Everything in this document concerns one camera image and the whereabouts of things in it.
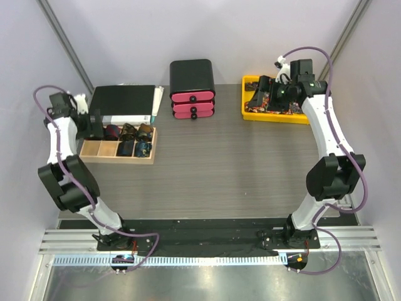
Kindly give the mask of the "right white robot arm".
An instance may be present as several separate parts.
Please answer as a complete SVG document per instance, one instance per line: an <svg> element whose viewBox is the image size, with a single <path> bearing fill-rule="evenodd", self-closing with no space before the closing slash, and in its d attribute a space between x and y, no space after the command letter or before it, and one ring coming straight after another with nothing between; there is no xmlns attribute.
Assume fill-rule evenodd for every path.
<svg viewBox="0 0 401 301"><path fill-rule="evenodd" d="M318 81L311 59L287 63L279 57L275 78L259 78L258 97L268 95L273 112L297 104L306 115L318 147L318 162L306 175L307 194L291 213L281 230L265 234L266 248L302 248L317 245L317 223L328 209L341 210L337 203L351 194L366 165L364 155L356 154L347 142L333 110L328 82Z"/></svg>

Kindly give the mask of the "blue brown striped tie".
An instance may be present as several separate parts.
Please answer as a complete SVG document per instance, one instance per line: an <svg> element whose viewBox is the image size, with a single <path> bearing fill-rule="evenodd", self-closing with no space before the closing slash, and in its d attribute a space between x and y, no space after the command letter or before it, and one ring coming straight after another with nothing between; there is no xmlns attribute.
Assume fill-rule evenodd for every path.
<svg viewBox="0 0 401 301"><path fill-rule="evenodd" d="M121 141L117 147L117 157L132 157L133 148L135 145L134 140Z"/></svg>

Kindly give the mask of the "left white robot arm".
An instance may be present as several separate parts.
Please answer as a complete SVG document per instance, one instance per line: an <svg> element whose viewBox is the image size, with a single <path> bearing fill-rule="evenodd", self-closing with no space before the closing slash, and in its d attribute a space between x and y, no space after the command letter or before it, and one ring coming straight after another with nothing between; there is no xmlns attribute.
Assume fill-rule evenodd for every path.
<svg viewBox="0 0 401 301"><path fill-rule="evenodd" d="M50 107L44 110L44 125L51 136L51 148L38 176L60 211L79 214L98 228L94 239L104 248L127 250L133 234L120 215L100 198L93 174L76 152L79 139L103 138L100 115L91 117L84 94L73 96L60 91L50 95Z"/></svg>

